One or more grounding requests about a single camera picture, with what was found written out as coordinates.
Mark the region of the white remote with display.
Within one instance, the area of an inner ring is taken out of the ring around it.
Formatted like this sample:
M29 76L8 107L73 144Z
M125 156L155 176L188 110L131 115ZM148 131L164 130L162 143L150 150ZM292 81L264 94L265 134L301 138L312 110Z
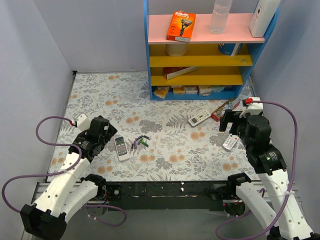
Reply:
M117 152L117 157L120 162L125 162L130 159L130 154L125 143L124 137L119 136L114 139L115 149Z

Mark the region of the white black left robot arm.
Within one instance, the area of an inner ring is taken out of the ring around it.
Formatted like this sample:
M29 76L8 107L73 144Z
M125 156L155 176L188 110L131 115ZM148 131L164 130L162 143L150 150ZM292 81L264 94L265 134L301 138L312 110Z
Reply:
M101 115L90 119L81 114L76 126L80 133L69 147L63 165L43 193L20 211L25 231L42 240L61 239L68 221L83 205L107 194L102 176L82 174L117 129Z

